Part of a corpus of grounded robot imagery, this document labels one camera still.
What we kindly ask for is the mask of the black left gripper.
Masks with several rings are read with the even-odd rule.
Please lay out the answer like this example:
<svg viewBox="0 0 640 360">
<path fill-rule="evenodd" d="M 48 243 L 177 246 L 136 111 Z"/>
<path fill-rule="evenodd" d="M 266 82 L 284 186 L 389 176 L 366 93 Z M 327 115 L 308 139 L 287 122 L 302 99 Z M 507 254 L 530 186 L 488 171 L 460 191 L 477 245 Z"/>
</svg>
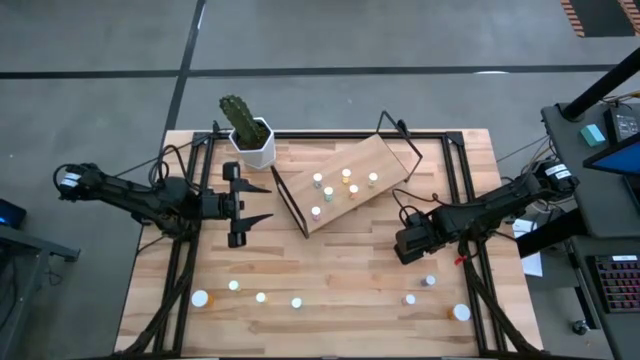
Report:
<svg viewBox="0 0 640 360">
<path fill-rule="evenodd" d="M 230 220 L 231 228 L 227 235 L 228 246 L 237 248 L 246 244 L 245 235 L 252 226 L 271 217 L 271 214 L 256 215 L 248 218 L 240 218 L 242 204 L 239 200 L 240 192 L 271 193 L 271 190 L 259 188 L 249 183 L 240 176 L 240 164 L 238 162 L 226 162 L 223 164 L 223 179 L 229 182 L 228 193 L 215 193 L 207 189 L 202 193 L 202 218 L 212 220 Z"/>
</svg>

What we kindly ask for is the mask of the white hexagonal plant pot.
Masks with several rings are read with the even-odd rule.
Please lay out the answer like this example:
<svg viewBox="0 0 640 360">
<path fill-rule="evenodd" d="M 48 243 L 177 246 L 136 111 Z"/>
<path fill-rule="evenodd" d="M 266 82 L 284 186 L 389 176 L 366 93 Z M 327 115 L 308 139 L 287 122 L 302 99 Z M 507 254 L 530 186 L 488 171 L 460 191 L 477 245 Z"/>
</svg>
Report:
<svg viewBox="0 0 640 360">
<path fill-rule="evenodd" d="M 238 142 L 237 131 L 235 129 L 233 129 L 229 134 L 228 139 L 231 141 L 235 150 L 240 154 L 240 157 L 246 166 L 261 170 L 275 163 L 275 133 L 263 117 L 255 117 L 254 121 L 267 132 L 267 138 L 261 148 L 253 150 L 241 149 Z"/>
</svg>

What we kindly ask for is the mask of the green cactus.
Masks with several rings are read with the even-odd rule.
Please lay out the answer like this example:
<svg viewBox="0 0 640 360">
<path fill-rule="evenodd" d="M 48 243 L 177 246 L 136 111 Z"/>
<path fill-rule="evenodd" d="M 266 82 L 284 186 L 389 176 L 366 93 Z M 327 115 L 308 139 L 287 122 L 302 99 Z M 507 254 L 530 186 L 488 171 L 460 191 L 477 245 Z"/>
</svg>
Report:
<svg viewBox="0 0 640 360">
<path fill-rule="evenodd" d="M 219 100 L 219 107 L 233 126 L 234 140 L 241 150 L 260 149 L 267 140 L 267 131 L 254 120 L 247 104 L 236 95 L 226 95 Z"/>
</svg>

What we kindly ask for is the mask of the white paper sheet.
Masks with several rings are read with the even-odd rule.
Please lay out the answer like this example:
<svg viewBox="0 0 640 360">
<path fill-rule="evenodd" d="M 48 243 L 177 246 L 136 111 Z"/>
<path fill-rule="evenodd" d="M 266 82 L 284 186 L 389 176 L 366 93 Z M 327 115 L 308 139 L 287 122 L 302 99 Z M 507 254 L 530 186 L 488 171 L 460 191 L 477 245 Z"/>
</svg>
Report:
<svg viewBox="0 0 640 360">
<path fill-rule="evenodd" d="M 538 225 L 535 221 L 525 219 L 516 219 L 512 224 L 513 234 L 516 239 L 532 232 L 533 230 L 536 230 L 537 227 Z M 534 253 L 533 255 L 524 257 L 521 259 L 521 262 L 525 275 L 539 278 L 543 277 L 542 260 L 540 253 Z"/>
</svg>

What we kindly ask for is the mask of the black desk crossbar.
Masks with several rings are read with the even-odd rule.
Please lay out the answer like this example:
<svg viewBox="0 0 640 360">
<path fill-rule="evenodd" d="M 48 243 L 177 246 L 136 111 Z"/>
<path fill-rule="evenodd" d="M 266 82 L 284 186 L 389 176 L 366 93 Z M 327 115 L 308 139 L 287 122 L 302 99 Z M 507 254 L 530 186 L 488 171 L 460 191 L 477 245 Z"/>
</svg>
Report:
<svg viewBox="0 0 640 360">
<path fill-rule="evenodd" d="M 587 235 L 581 211 L 576 208 L 517 239 L 521 258 L 533 255 L 572 236 Z"/>
</svg>

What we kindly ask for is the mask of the dark grey desk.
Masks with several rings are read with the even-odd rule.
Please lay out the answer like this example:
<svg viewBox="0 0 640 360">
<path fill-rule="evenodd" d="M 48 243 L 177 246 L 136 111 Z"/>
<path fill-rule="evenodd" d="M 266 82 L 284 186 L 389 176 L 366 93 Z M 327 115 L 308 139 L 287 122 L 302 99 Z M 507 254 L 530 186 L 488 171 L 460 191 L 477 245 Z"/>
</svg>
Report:
<svg viewBox="0 0 640 360">
<path fill-rule="evenodd" d="M 623 177 L 587 169 L 583 161 L 604 147 L 591 148 L 579 134 L 587 124 L 602 125 L 603 111 L 593 107 L 580 122 L 569 122 L 556 106 L 541 110 L 542 120 L 556 152 L 580 180 L 574 199 L 577 208 L 543 226 L 557 230 L 554 240 L 567 240 L 570 258 L 581 282 L 587 321 L 604 331 L 616 360 L 640 360 L 640 312 L 608 313 L 601 301 L 589 258 L 596 255 L 636 255 L 640 259 L 640 210 Z"/>
</svg>

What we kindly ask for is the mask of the small teal box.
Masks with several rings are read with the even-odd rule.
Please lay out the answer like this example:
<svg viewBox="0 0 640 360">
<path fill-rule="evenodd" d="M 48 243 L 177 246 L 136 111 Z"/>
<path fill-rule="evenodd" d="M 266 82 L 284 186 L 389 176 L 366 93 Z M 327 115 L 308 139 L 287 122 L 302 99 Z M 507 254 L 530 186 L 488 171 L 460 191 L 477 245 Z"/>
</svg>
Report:
<svg viewBox="0 0 640 360">
<path fill-rule="evenodd" d="M 586 125 L 580 130 L 580 134 L 589 147 L 597 147 L 606 142 L 605 136 L 596 124 Z"/>
</svg>

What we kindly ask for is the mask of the backlit black keyboard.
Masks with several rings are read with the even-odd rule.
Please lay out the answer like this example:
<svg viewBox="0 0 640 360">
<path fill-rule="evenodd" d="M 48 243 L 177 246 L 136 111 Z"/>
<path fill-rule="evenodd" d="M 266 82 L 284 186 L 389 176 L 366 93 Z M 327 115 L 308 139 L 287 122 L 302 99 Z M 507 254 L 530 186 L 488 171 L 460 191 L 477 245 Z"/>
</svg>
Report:
<svg viewBox="0 0 640 360">
<path fill-rule="evenodd" d="M 640 255 L 588 256 L 607 313 L 640 313 Z"/>
</svg>

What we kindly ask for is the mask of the laptop with blue screen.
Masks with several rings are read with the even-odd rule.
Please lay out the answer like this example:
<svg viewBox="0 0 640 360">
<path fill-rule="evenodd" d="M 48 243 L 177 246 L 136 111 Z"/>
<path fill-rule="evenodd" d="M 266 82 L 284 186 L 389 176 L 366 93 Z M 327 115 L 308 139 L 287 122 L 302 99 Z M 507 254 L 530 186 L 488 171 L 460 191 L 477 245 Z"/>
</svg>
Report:
<svg viewBox="0 0 640 360">
<path fill-rule="evenodd" d="M 585 168 L 640 176 L 640 132 L 583 161 Z"/>
</svg>

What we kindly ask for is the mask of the grey metal cart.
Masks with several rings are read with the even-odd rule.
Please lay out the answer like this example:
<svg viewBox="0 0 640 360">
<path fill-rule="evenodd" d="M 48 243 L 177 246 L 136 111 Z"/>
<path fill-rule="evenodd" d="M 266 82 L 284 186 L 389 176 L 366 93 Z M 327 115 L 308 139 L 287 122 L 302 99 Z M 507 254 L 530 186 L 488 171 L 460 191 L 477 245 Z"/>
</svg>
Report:
<svg viewBox="0 0 640 360">
<path fill-rule="evenodd" d="M 75 262 L 79 254 L 79 249 L 0 225 L 0 360 L 15 353 L 49 258 Z"/>
</svg>

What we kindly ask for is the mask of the black power adapter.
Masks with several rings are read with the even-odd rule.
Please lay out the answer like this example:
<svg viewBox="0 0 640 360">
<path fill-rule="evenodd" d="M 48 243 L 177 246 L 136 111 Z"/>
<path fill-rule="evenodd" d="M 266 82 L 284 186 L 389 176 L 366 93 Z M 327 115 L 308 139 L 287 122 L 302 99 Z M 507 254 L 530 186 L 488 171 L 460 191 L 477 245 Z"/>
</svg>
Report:
<svg viewBox="0 0 640 360">
<path fill-rule="evenodd" d="M 626 106 L 611 107 L 604 114 L 607 139 L 615 145 L 640 132 L 640 115 Z"/>
</svg>

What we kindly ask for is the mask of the black device blue light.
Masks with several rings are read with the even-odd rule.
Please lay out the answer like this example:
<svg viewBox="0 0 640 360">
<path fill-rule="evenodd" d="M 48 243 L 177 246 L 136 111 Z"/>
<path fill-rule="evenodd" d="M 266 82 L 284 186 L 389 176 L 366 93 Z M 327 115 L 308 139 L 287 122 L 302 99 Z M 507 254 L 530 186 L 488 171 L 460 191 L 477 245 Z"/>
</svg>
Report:
<svg viewBox="0 0 640 360">
<path fill-rule="evenodd" d="M 27 211 L 9 201 L 0 199 L 0 225 L 20 229 Z"/>
</svg>

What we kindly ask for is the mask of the black diagonal pole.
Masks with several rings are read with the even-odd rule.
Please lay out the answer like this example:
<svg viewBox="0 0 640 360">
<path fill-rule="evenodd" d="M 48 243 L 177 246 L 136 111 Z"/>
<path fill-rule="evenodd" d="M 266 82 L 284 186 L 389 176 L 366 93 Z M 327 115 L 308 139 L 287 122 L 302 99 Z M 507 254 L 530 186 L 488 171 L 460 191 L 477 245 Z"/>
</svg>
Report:
<svg viewBox="0 0 640 360">
<path fill-rule="evenodd" d="M 634 50 L 571 103 L 566 106 L 560 106 L 559 109 L 562 117 L 569 122 L 580 122 L 584 112 L 638 71 L 640 71 L 640 47 Z"/>
</svg>

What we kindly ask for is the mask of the dark mat orange striped edges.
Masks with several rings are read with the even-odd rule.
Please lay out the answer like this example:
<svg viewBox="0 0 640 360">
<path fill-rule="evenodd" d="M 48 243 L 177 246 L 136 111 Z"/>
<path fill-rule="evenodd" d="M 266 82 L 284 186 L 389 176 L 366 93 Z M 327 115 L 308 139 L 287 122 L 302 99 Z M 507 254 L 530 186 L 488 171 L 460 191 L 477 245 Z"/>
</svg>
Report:
<svg viewBox="0 0 640 360">
<path fill-rule="evenodd" d="M 581 38 L 640 37 L 640 0 L 560 0 Z"/>
</svg>

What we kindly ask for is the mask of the wooden shelf black metal frame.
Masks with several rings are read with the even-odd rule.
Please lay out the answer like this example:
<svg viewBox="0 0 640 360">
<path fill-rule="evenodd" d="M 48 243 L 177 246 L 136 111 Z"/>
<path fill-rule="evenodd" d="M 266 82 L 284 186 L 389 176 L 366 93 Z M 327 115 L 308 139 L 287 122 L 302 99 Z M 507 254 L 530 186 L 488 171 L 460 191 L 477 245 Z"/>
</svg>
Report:
<svg viewBox="0 0 640 360">
<path fill-rule="evenodd" d="M 406 123 L 403 120 L 394 120 L 386 111 L 381 113 L 380 119 L 388 120 L 393 128 L 391 130 L 376 128 L 373 132 L 309 133 L 307 137 L 312 140 L 333 142 L 351 140 L 353 143 L 287 180 L 280 175 L 275 167 L 271 168 L 278 193 L 304 237 L 309 237 L 311 233 L 390 188 L 402 182 L 408 182 L 415 172 L 414 169 L 407 169 L 403 165 L 384 140 L 388 135 L 397 136 L 408 144 L 418 158 L 422 158 L 423 155 L 411 140 Z M 341 172 L 345 168 L 352 172 L 349 184 L 342 183 Z M 377 173 L 379 177 L 376 185 L 372 188 L 368 186 L 368 175 L 371 172 Z M 313 185 L 315 173 L 321 173 L 323 176 L 321 189 L 317 189 Z M 349 197 L 349 186 L 353 184 L 359 187 L 358 196 L 355 199 Z M 325 187 L 334 189 L 331 202 L 326 202 L 324 199 L 323 190 Z M 319 221 L 312 219 L 311 209 L 314 206 L 321 208 Z"/>
</svg>

